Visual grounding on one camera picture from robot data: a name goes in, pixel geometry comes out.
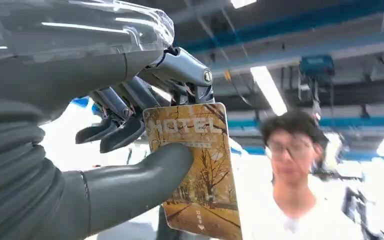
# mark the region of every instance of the white shirt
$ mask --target white shirt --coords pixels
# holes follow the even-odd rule
[[[273,188],[266,190],[239,199],[243,240],[364,239],[360,226],[325,200],[318,200],[303,217],[290,219],[276,204]]]

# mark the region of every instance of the man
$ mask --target man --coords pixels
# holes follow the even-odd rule
[[[309,188],[310,168],[322,160],[325,139],[314,119],[290,111],[264,121],[261,130],[274,181],[242,198],[250,209],[241,216],[244,240],[362,240],[357,224]]]

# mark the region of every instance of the card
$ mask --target card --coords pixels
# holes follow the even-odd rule
[[[150,108],[143,118],[152,152],[182,143],[193,154],[190,171],[162,205],[168,225],[215,239],[241,240],[225,106]]]

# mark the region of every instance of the glasses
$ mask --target glasses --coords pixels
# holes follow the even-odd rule
[[[280,156],[286,150],[292,158],[298,158],[306,154],[307,149],[311,147],[311,143],[297,140],[289,144],[289,146],[284,146],[278,142],[269,142],[267,147],[273,156]]]

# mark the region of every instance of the black hair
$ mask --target black hair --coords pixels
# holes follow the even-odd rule
[[[327,138],[317,126],[315,119],[308,113],[301,110],[288,111],[281,116],[271,117],[263,121],[261,125],[262,141],[264,146],[270,136],[277,130],[285,130],[291,134],[305,134],[313,143],[325,146]]]

